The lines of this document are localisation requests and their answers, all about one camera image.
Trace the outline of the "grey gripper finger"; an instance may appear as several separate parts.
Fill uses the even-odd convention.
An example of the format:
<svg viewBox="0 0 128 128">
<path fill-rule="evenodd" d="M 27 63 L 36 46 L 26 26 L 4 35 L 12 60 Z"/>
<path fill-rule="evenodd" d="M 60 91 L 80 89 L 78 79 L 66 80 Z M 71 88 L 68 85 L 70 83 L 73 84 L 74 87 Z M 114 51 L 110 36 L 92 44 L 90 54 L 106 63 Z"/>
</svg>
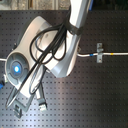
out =
<svg viewBox="0 0 128 128">
<path fill-rule="evenodd" d="M 14 105 L 14 115 L 16 117 L 21 117 L 22 112 L 26 112 L 26 111 L 27 111 L 27 107 L 24 106 L 23 104 L 15 104 Z"/>
<path fill-rule="evenodd" d="M 39 88 L 36 91 L 36 98 L 39 103 L 39 109 L 41 111 L 44 111 L 47 109 L 47 103 L 44 97 L 43 87 L 39 86 Z"/>
</svg>

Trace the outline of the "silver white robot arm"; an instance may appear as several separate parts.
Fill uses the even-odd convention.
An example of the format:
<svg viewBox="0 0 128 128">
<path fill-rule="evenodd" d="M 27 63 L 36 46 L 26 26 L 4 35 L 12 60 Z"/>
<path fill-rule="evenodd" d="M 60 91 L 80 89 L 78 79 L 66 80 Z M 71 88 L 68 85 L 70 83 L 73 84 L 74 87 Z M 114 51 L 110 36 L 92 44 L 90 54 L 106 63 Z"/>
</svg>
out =
<svg viewBox="0 0 128 128">
<path fill-rule="evenodd" d="M 91 0 L 70 0 L 69 12 L 62 23 L 51 26 L 41 16 L 30 20 L 18 41 L 18 46 L 8 55 L 5 73 L 13 90 L 6 107 L 14 105 L 20 118 L 37 96 L 41 111 L 47 109 L 42 79 L 47 70 L 55 77 L 68 76 L 76 61 Z"/>
</svg>

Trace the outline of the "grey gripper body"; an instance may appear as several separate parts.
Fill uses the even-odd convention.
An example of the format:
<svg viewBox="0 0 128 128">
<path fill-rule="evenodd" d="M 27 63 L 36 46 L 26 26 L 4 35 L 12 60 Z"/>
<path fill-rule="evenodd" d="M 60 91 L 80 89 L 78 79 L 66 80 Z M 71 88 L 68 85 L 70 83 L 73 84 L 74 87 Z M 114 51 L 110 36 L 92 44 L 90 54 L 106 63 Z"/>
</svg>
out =
<svg viewBox="0 0 128 128">
<path fill-rule="evenodd" d="M 26 82 L 19 81 L 17 84 L 14 85 L 14 89 L 16 92 L 12 97 L 12 102 L 17 98 L 19 94 L 30 98 L 36 91 L 39 89 L 40 81 L 39 80 L 31 80 L 28 79 Z"/>
</svg>

